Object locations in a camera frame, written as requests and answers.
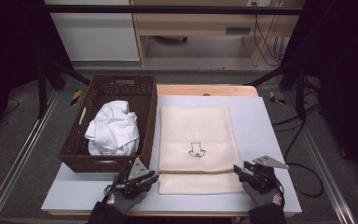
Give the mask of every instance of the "wicker basket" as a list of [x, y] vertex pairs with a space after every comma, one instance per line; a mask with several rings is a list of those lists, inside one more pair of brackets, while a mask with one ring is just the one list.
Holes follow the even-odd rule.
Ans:
[[[84, 137], [105, 103], [124, 100], [137, 116], [140, 134], [138, 151], [130, 156], [91, 156]], [[137, 157], [149, 166], [156, 124], [157, 89], [154, 76], [95, 76], [79, 108], [58, 158], [76, 173], [119, 172]]]

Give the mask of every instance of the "white table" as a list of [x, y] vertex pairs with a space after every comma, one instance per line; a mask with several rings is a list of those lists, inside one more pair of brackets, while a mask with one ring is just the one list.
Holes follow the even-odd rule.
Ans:
[[[160, 116], [162, 105], [228, 105], [232, 127], [240, 156], [252, 159], [269, 155], [283, 162], [282, 153], [273, 132], [269, 115], [260, 97], [244, 96], [158, 96], [158, 113], [150, 169], [158, 169]], [[287, 217], [300, 213], [301, 208], [287, 170], [275, 169], [284, 186]], [[94, 204], [103, 198], [106, 185], [112, 183], [113, 174], [74, 173], [62, 164], [42, 209], [53, 215], [88, 215]], [[245, 192], [220, 195], [160, 195], [158, 183], [147, 197], [135, 205], [129, 216], [246, 216], [253, 208]]]

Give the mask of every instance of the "beige towel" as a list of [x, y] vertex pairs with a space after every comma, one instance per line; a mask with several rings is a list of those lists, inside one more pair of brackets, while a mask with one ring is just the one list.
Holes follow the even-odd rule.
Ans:
[[161, 108], [159, 192], [218, 194], [242, 191], [233, 165], [242, 165], [228, 106]]

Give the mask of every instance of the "arrow symbol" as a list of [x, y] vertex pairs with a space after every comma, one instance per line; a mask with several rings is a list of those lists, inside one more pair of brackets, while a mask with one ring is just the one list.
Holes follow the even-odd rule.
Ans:
[[206, 150], [202, 150], [201, 143], [191, 143], [191, 151], [188, 151], [192, 157], [201, 158], [205, 155]]

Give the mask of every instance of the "crumpled white cloth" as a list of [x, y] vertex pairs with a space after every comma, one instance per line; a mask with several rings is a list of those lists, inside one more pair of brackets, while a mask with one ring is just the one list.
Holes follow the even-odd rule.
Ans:
[[128, 156], [139, 146], [136, 115], [126, 101], [104, 104], [85, 133], [90, 155]]
[[227, 105], [163, 106], [160, 112], [160, 194], [243, 191], [233, 171], [242, 161]]

